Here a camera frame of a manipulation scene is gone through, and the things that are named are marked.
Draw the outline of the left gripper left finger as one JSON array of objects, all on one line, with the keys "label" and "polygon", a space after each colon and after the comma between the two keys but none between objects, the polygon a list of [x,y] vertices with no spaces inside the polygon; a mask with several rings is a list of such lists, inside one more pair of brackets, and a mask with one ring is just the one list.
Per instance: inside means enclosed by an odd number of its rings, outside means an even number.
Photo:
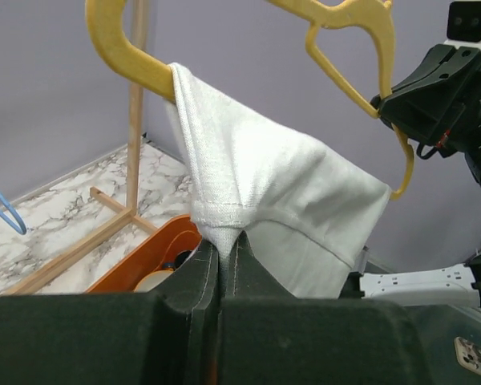
[{"label": "left gripper left finger", "polygon": [[0,296],[0,384],[213,384],[218,252],[146,293]]}]

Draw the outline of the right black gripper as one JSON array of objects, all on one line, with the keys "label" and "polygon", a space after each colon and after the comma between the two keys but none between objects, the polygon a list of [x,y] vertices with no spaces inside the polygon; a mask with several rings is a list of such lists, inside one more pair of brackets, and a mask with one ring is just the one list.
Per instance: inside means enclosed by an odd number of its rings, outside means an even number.
[{"label": "right black gripper", "polygon": [[481,158],[481,50],[433,46],[391,95],[378,97],[378,112],[418,143],[420,159]]}]

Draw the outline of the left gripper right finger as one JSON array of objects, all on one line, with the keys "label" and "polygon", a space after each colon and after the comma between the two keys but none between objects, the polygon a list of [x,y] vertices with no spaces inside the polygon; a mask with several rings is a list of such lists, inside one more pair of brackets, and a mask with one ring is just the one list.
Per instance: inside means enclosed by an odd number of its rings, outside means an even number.
[{"label": "left gripper right finger", "polygon": [[222,279],[219,384],[431,384],[407,312],[389,302],[299,299],[237,238]]}]

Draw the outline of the grey white garment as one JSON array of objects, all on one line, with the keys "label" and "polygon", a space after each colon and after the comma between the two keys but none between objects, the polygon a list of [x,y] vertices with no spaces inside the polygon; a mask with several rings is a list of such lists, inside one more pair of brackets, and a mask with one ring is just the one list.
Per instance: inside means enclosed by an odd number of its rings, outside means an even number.
[{"label": "grey white garment", "polygon": [[287,128],[173,63],[167,106],[192,181],[191,219],[233,275],[245,233],[255,258],[298,298],[337,298],[390,187],[322,141]]}]

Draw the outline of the light blue hanger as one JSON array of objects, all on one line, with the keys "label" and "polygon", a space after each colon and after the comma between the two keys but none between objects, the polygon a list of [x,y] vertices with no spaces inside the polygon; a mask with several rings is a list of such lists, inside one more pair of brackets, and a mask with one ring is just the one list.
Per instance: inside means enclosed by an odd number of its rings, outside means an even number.
[{"label": "light blue hanger", "polygon": [[0,191],[0,218],[20,235],[26,235],[27,228],[22,217]]}]

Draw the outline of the yellow hanger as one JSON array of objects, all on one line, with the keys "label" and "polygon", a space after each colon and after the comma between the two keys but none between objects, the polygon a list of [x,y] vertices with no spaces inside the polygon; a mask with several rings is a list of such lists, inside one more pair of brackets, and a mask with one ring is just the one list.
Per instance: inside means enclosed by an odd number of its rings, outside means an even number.
[{"label": "yellow hanger", "polygon": [[88,1],[100,59],[148,92],[148,135],[176,155],[162,116],[170,64],[268,117],[324,140],[404,202],[415,174],[400,132],[377,133],[372,95],[388,95],[396,1]]}]

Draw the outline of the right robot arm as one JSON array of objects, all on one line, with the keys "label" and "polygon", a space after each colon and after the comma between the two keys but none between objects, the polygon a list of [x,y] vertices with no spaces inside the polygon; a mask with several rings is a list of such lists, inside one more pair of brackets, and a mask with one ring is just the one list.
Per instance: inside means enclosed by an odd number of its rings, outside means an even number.
[{"label": "right robot arm", "polygon": [[[480,250],[481,189],[460,155],[418,160],[404,197],[389,204],[369,239],[366,271],[444,268]],[[412,307],[437,384],[481,384],[459,364],[455,338],[481,346],[481,312],[454,306]]]}]

